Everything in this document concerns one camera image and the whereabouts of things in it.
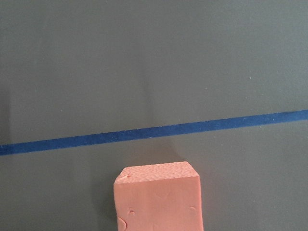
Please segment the orange foam cube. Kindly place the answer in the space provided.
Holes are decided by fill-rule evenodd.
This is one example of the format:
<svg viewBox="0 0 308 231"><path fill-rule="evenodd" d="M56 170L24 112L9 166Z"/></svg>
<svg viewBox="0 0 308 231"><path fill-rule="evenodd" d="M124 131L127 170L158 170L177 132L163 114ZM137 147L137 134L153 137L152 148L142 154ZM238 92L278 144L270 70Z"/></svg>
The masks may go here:
<svg viewBox="0 0 308 231"><path fill-rule="evenodd" d="M199 174L186 161L126 167L114 181L120 231L202 231Z"/></svg>

